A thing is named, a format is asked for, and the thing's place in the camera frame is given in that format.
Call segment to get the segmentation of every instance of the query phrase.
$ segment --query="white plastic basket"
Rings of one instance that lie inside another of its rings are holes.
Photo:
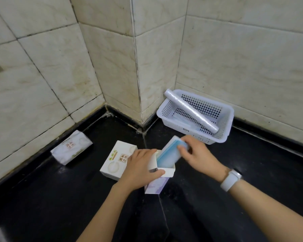
[[[168,98],[157,110],[157,116],[162,119],[165,126],[192,135],[208,145],[214,142],[223,143],[227,140],[234,117],[234,109],[231,106],[180,89],[173,92],[204,114],[220,129],[216,134],[212,134]]]

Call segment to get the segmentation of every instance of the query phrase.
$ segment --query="white tissue box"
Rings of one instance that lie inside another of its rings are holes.
[[[101,167],[101,173],[106,177],[118,181],[125,171],[127,159],[136,149],[136,145],[117,141],[116,145],[113,147],[108,158]]]
[[[76,130],[65,141],[51,150],[54,158],[66,165],[92,144],[83,132]]]
[[[145,194],[156,194],[159,195],[161,191],[163,190],[165,184],[167,183],[168,179],[170,177],[174,176],[175,172],[175,165],[172,168],[161,168],[157,167],[157,161],[156,157],[161,152],[161,150],[157,150],[155,154],[152,155],[152,158],[150,159],[150,162],[148,164],[148,169],[150,171],[156,171],[158,170],[164,170],[165,174],[162,175],[160,178],[150,182],[145,186]]]

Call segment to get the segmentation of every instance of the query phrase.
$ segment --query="hand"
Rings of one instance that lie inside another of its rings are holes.
[[[127,166],[121,178],[117,182],[118,186],[132,192],[135,189],[145,186],[151,181],[165,174],[164,170],[149,172],[147,166],[151,156],[157,149],[138,149],[127,160]]]
[[[191,154],[183,146],[177,147],[186,162],[195,170],[222,183],[230,170],[211,154],[204,143],[190,135],[186,135],[181,139],[191,147]]]

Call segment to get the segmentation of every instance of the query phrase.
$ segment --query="right hand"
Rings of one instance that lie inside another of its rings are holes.
[[[222,183],[230,170],[211,154],[204,143],[190,135],[186,135],[181,139],[190,146],[191,154],[183,146],[177,147],[186,162],[195,170]]]

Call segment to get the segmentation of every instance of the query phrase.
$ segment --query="forearm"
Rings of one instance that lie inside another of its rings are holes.
[[[110,193],[77,242],[111,241],[117,221],[130,191],[119,183],[113,185]]]
[[[268,240],[303,241],[303,217],[299,214],[244,180],[236,182],[229,192]]]

